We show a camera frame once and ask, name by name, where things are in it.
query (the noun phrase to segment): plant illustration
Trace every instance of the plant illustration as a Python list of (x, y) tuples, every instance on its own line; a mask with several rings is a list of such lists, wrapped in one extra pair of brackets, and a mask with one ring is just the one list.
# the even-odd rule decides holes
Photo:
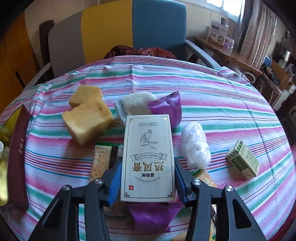
[(149, 141), (150, 136), (151, 136), (152, 130), (148, 129), (148, 132), (145, 133), (141, 136), (140, 142), (143, 141), (143, 145), (141, 146), (150, 146), (152, 149), (157, 149), (156, 147), (152, 146), (152, 144), (157, 144), (158, 142), (155, 141)]

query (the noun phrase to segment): window frame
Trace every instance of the window frame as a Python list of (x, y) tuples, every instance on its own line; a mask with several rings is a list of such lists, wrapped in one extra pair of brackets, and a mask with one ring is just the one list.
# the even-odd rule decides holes
[(193, 5), (198, 5), (202, 8), (205, 8), (207, 10), (210, 10), (210, 11), (213, 11), (223, 17), (227, 17), (227, 18), (230, 18), (231, 20), (237, 22), (238, 21), (238, 17), (233, 15), (233, 14), (230, 14), (228, 11), (225, 11), (223, 9), (223, 6), (224, 6), (224, 0), (222, 0), (222, 7), (217, 7), (211, 3), (208, 3), (206, 0), (181, 0), (183, 2), (186, 2), (186, 3), (191, 3)]

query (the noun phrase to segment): purple wrapper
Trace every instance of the purple wrapper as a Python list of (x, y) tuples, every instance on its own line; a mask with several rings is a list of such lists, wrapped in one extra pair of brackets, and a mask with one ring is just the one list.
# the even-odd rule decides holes
[(169, 224), (182, 208), (177, 200), (171, 203), (127, 202), (130, 214), (134, 218), (134, 229), (150, 234), (159, 234), (170, 231)]
[(168, 114), (170, 127), (175, 128), (182, 119), (180, 94), (178, 91), (148, 103), (148, 108), (154, 115)]

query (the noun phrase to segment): yellow sponge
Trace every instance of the yellow sponge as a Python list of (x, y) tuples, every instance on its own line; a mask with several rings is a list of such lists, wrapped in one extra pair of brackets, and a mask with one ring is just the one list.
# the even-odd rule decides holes
[(75, 108), (88, 101), (96, 101), (103, 98), (102, 91), (99, 87), (90, 85), (81, 85), (77, 88), (74, 95), (69, 100), (71, 108)]
[(81, 146), (93, 141), (114, 124), (109, 107), (100, 99), (66, 111), (62, 117), (70, 135)]

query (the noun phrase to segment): window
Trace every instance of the window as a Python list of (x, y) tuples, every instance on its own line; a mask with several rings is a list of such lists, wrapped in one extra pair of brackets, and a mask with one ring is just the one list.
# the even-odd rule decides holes
[(199, 5), (237, 22), (245, 0), (182, 0)]

